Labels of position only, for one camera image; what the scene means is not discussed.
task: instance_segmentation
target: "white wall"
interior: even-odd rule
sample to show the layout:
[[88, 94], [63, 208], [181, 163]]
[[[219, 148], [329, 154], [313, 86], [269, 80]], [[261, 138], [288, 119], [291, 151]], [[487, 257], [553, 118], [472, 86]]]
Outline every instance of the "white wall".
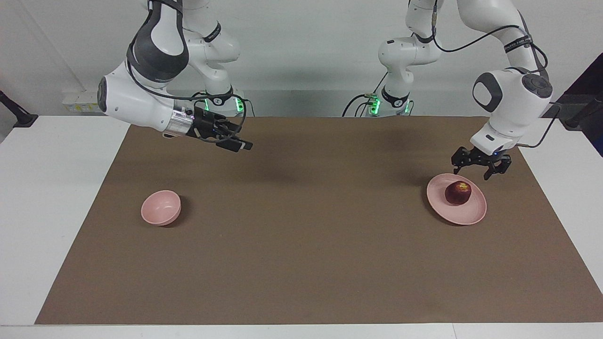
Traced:
[[[549, 54], [549, 73], [559, 96], [601, 53], [603, 2], [514, 3]], [[241, 59], [227, 65], [239, 88], [355, 93], [372, 90], [384, 73], [377, 60], [381, 42], [409, 35], [404, 25], [406, 4], [405, 0], [214, 0], [212, 8], [224, 29], [241, 41]], [[79, 83], [95, 90], [99, 79], [124, 59], [145, 15], [135, 0], [1, 1], [0, 86], [32, 111], [64, 113], [61, 92], [80, 90]], [[462, 24], [451, 0], [444, 4], [438, 27], [443, 45], [449, 48], [479, 36]], [[500, 43], [490, 38], [444, 55], [436, 64], [417, 67], [416, 109], [481, 113], [470, 96], [473, 82], [484, 71], [507, 66]], [[198, 77], [189, 71], [172, 88], [198, 90], [199, 86]], [[325, 95], [307, 92], [299, 98], [324, 100]], [[269, 103], [256, 105], [270, 107], [271, 114], [291, 112], [287, 105], [292, 100], [278, 99], [288, 96], [276, 95]], [[322, 112], [312, 114], [335, 115], [346, 102], [347, 98], [335, 95], [315, 108]]]

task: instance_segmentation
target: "pink plate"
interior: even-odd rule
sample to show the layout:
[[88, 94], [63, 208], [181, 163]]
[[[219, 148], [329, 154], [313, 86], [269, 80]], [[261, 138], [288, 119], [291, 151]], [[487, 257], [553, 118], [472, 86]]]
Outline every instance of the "pink plate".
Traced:
[[167, 226], [180, 215], [182, 204], [178, 194], [172, 191], [160, 191], [151, 194], [142, 204], [142, 218], [153, 226]]
[[[451, 183], [464, 181], [471, 185], [471, 197], [466, 204], [454, 205], [449, 203], [444, 196], [446, 188]], [[482, 221], [486, 216], [487, 204], [484, 193], [467, 178], [455, 174], [440, 174], [431, 179], [427, 185], [427, 199], [431, 207], [442, 216], [442, 218], [457, 225], [473, 225]]]

